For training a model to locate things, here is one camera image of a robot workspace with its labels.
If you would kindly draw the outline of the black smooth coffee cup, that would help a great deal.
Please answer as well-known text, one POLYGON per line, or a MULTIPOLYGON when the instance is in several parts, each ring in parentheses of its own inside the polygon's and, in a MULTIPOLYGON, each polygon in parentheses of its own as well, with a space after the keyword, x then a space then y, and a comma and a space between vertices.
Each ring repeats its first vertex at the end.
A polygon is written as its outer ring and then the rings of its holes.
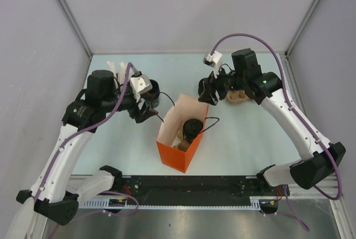
POLYGON ((153 108, 156 108, 160 103, 160 88, 159 84, 155 80, 151 79, 150 82, 152 85, 152 89, 149 90, 149 94, 151 96, 150 102, 153 108))

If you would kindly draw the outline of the orange paper bag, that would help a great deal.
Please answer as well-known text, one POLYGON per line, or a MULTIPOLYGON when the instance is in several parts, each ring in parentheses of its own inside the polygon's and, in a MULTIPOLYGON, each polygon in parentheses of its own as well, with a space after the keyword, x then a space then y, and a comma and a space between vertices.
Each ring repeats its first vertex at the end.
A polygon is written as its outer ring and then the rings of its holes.
POLYGON ((168 110, 156 137, 161 162, 185 173, 206 131, 220 121, 209 117, 209 105, 196 97, 180 94, 168 110), (215 123, 207 126, 208 120, 215 123))

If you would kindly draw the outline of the black cup lid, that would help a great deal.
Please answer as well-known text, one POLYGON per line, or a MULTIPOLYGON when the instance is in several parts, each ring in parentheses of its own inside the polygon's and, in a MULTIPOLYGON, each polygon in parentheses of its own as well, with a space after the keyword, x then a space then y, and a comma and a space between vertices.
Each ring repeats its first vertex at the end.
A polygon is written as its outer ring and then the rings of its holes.
POLYGON ((198 119, 189 119, 183 125, 183 135, 185 137, 196 137, 203 129, 203 123, 198 119))

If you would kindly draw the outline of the black ribbed coffee cup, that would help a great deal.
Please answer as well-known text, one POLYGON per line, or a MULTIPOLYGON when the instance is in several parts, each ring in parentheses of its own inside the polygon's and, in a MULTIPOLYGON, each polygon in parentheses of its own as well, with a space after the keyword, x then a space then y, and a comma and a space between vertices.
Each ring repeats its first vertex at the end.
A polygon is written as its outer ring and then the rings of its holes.
POLYGON ((198 96, 200 97, 205 92, 205 80, 201 79, 198 84, 198 96))

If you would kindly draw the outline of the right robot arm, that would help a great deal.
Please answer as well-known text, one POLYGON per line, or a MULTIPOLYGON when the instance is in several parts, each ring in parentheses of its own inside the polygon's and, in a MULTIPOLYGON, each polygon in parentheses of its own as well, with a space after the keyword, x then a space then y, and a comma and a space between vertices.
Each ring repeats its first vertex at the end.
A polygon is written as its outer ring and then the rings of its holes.
POLYGON ((295 183, 303 189, 315 187, 334 173, 340 165, 346 149, 342 143, 332 143, 324 137, 283 89, 279 76, 264 73, 254 51, 242 49, 231 55, 234 69, 223 69, 222 54, 214 52, 203 62, 213 71, 199 82, 198 100, 217 105, 229 91, 244 91, 246 96, 268 111, 289 136, 300 160, 284 165, 271 165, 258 173, 257 190, 270 195, 282 184, 295 183))

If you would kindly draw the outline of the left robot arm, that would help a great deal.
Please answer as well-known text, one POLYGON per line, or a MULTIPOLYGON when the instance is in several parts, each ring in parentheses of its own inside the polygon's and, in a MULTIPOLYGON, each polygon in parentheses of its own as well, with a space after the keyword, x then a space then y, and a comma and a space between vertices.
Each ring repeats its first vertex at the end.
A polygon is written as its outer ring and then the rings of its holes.
POLYGON ((117 194, 125 187, 122 172, 109 165, 70 187, 68 181, 85 146, 99 126, 116 112, 127 111, 136 123, 158 114, 152 107, 152 82, 147 75, 129 66, 120 83, 108 70, 95 70, 70 103, 62 119, 58 141, 38 180, 19 191, 19 222, 29 225, 42 215, 64 226, 75 216, 80 205, 104 192, 117 194))

